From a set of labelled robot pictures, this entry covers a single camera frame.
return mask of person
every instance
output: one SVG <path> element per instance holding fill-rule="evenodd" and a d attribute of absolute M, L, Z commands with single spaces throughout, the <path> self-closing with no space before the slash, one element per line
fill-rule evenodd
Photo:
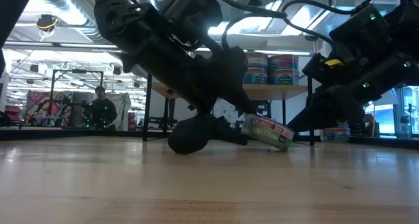
<path fill-rule="evenodd" d="M 118 116 L 117 110 L 112 101 L 106 98 L 104 87 L 96 87 L 95 93 L 98 98 L 90 104 L 92 109 L 92 122 L 96 125 L 96 128 L 109 128 L 109 125 Z"/>

